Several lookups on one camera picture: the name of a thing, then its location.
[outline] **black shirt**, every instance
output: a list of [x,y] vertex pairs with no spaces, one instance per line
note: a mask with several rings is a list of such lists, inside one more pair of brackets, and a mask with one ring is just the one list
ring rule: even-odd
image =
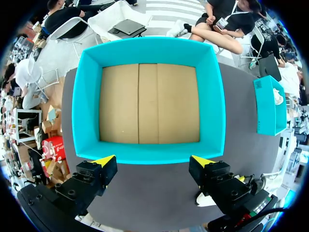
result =
[[12,97],[19,97],[21,96],[21,88],[19,87],[19,85],[16,83],[15,79],[13,79],[12,81],[10,81],[11,83],[11,88],[8,92],[8,95],[12,96]]
[[[280,59],[279,45],[276,36],[263,33],[263,37],[264,37],[264,44],[262,46],[261,56],[267,57],[270,53],[273,53],[275,58]],[[257,51],[260,50],[261,43],[256,35],[252,37],[251,44],[252,47],[255,48],[255,50]]]
[[[221,17],[225,18],[229,16],[235,5],[235,0],[208,0],[207,2],[213,6],[212,12],[216,17],[216,20],[213,23],[214,25],[220,20]],[[235,12],[242,12],[242,10],[237,6]],[[241,29],[245,35],[250,33],[255,26],[252,13],[235,14],[230,16],[227,21],[228,25],[225,29],[231,31]]]
[[[69,19],[79,17],[80,14],[81,10],[76,7],[67,7],[58,10],[53,14],[51,14],[50,16],[48,16],[47,20],[45,21],[45,28],[49,33],[52,34],[56,29],[58,29]],[[60,38],[71,39],[76,36],[79,36],[86,30],[87,26],[88,26],[87,24],[80,22],[77,25],[75,25],[71,30],[69,30],[67,33],[62,35]]]

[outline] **cable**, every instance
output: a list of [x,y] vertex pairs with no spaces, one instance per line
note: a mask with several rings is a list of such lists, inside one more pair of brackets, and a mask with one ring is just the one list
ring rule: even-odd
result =
[[251,222],[261,218],[261,217],[264,217],[268,214],[272,214],[272,213],[276,213],[276,212],[287,212],[289,209],[288,208],[274,208],[274,209],[268,209],[264,212],[260,212],[258,213],[257,215],[253,216],[252,218],[248,219],[247,221],[245,221],[241,226],[246,226],[248,224],[250,224]]
[[262,232],[264,231],[264,229],[265,229],[265,227],[267,226],[267,224],[268,224],[270,221],[275,220],[275,219],[276,219],[275,217],[269,219],[269,220],[265,223],[265,225],[263,226]]
[[32,147],[28,146],[27,144],[24,144],[23,142],[21,142],[21,143],[22,143],[23,145],[29,147],[31,150],[35,151],[36,153],[38,153],[38,154],[42,157],[42,155],[41,155],[38,151],[34,150]]

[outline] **white sneaker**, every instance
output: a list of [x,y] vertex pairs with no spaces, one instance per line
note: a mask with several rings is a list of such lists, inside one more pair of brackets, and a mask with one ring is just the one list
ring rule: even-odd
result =
[[188,30],[183,27],[185,22],[177,20],[174,26],[166,33],[166,37],[181,37],[188,33]]

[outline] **bare leg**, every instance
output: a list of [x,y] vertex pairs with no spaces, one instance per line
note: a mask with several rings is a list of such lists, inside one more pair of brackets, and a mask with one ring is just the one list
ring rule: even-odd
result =
[[208,40],[209,42],[217,45],[218,47],[224,48],[230,52],[233,52],[235,54],[242,53],[241,44],[229,35],[222,35],[215,31],[205,30],[197,27],[192,27],[191,32],[192,34]]
[[[210,26],[207,25],[207,23],[199,23],[199,24],[196,25],[196,28],[211,30]],[[203,39],[202,37],[195,35],[195,34],[191,34],[189,40],[194,40],[194,41],[198,41],[198,42],[204,42],[205,41],[205,39]]]

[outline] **smartphone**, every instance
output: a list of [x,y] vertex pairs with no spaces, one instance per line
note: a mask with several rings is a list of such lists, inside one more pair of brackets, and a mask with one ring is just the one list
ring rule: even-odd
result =
[[218,27],[217,25],[214,25],[213,27],[216,27],[219,31],[222,31],[220,27]]

